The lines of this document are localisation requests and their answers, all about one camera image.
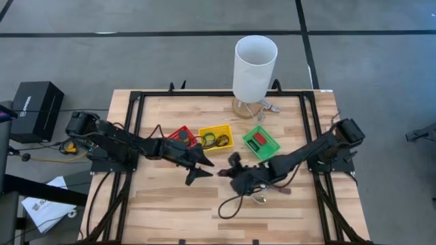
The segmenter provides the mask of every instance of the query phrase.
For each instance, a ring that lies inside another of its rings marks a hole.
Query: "white paper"
[[[68,189],[65,186],[66,184],[63,176],[56,177],[47,184],[57,187],[62,186],[61,188]],[[27,213],[30,215],[41,233],[46,233],[62,219],[59,217],[64,217],[68,212],[71,212],[74,208],[76,208],[75,205],[46,201],[33,197],[24,199],[21,204],[25,207]]]

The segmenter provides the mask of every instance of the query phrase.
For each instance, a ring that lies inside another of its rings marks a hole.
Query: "black block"
[[[49,142],[56,126],[63,93],[51,82],[21,82],[15,94],[11,139],[20,143]]]

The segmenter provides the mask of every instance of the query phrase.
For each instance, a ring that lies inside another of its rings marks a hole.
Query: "red tray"
[[[182,130],[188,132],[188,138],[189,138],[189,145],[188,145],[188,147],[193,147],[193,146],[195,146],[195,145],[197,144],[197,139],[194,137],[194,135],[192,134],[192,132],[191,132],[191,131],[188,129],[188,127],[186,127],[186,126],[183,126],[183,127],[181,127],[180,129],[177,129],[174,133],[170,134],[170,136],[168,136],[167,138],[168,138],[168,139],[176,139],[176,140],[179,140],[179,138],[178,138],[178,133],[179,133],[180,131],[182,131]]]

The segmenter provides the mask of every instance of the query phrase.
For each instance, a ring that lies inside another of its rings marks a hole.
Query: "yellow cable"
[[[79,159],[80,157],[84,157],[86,154],[88,154],[88,152],[85,152],[77,157],[73,157],[70,159],[59,159],[59,160],[53,160],[53,159],[42,159],[42,158],[37,158],[37,157],[31,157],[30,160],[34,160],[34,161],[46,161],[46,162],[53,162],[53,163],[69,163],[70,161]]]

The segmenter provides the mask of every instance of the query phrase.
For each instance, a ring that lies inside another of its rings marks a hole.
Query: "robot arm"
[[[88,155],[93,161],[116,163],[127,171],[134,171],[138,156],[143,155],[150,160],[165,159],[185,167],[189,170],[186,185],[195,178],[212,176],[196,167],[196,163],[214,166],[204,156],[201,144],[188,148],[184,142],[174,139],[142,138],[88,112],[74,112],[65,132],[72,138],[88,140],[98,146]]]
[[[231,177],[230,185],[238,195],[250,195],[261,184],[270,186],[286,179],[287,174],[306,159],[314,158],[323,164],[351,160],[355,152],[348,153],[348,150],[360,145],[364,137],[363,132],[352,119],[344,119],[333,125],[320,138],[291,154],[277,155],[254,167],[243,167],[240,164],[239,154],[235,152],[229,158],[232,167],[222,169],[218,175]],[[339,158],[338,156],[343,156],[344,152],[347,152],[345,157]]]

